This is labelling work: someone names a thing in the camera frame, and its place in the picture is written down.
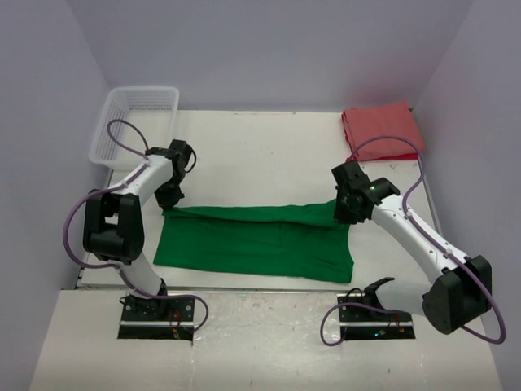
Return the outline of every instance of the folded red towel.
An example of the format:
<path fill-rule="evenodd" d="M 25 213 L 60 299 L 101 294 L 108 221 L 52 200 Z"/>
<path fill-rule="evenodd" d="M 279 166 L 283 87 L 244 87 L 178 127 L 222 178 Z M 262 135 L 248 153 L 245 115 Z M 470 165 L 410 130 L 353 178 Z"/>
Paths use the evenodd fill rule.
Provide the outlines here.
<path fill-rule="evenodd" d="M 353 151 L 370 138 L 400 136 L 409 139 L 423 151 L 422 136 L 406 101 L 376 108 L 349 108 L 342 113 L 345 138 Z M 358 160 L 416 160 L 418 154 L 406 143 L 397 140 L 378 140 L 365 145 Z"/>

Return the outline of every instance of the laundry basket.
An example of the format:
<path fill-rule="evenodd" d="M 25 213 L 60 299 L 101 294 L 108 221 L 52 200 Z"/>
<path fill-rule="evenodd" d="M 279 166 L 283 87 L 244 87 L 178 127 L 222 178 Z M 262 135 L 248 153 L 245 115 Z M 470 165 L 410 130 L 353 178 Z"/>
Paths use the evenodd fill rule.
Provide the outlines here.
<path fill-rule="evenodd" d="M 179 91 L 174 87 L 132 86 L 112 90 L 105 101 L 98 127 L 90 146 L 89 159 L 114 170 L 134 169 L 139 156 L 117 146 L 108 136 L 107 123 L 126 120 L 142 131 L 150 147 L 167 147 L 173 139 Z M 114 137 L 133 149 L 144 151 L 142 140 L 127 125 L 111 126 Z"/>

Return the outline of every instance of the red cloth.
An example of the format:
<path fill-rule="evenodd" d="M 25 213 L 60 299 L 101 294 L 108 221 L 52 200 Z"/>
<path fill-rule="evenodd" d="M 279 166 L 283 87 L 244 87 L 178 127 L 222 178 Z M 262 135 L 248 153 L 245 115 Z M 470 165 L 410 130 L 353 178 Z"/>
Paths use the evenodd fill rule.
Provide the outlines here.
<path fill-rule="evenodd" d="M 375 108 L 349 108 L 342 113 L 345 138 L 354 151 L 357 146 L 378 136 L 400 136 L 425 149 L 422 136 L 406 101 Z M 356 156 L 365 160 L 417 160 L 418 154 L 398 140 L 378 140 L 365 145 Z"/>

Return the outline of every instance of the green cloth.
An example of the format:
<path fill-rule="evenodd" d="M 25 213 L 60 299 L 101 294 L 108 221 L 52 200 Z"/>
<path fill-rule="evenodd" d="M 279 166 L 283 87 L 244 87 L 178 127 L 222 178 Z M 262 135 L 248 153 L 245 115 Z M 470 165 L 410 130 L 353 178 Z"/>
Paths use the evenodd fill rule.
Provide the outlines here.
<path fill-rule="evenodd" d="M 349 226 L 333 221 L 334 209 L 334 201 L 304 206 L 174 208 L 164 212 L 154 263 L 350 283 Z"/>

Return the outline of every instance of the wall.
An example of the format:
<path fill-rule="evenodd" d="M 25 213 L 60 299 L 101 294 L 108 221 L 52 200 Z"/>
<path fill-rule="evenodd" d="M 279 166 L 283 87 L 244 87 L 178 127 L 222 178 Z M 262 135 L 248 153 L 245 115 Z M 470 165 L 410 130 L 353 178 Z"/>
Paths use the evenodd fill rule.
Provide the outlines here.
<path fill-rule="evenodd" d="M 77 275 L 61 227 L 104 178 L 87 148 L 107 84 L 64 0 L 4 2 L 0 51 L 0 389 L 12 391 L 28 388 L 58 292 Z"/>
<path fill-rule="evenodd" d="M 473 0 L 68 0 L 110 86 L 182 108 L 337 111 L 427 85 Z"/>
<path fill-rule="evenodd" d="M 493 264 L 509 335 L 493 347 L 505 389 L 521 381 L 520 18 L 519 1 L 476 1 L 414 109 L 444 233 Z M 496 336 L 494 316 L 484 322 Z"/>

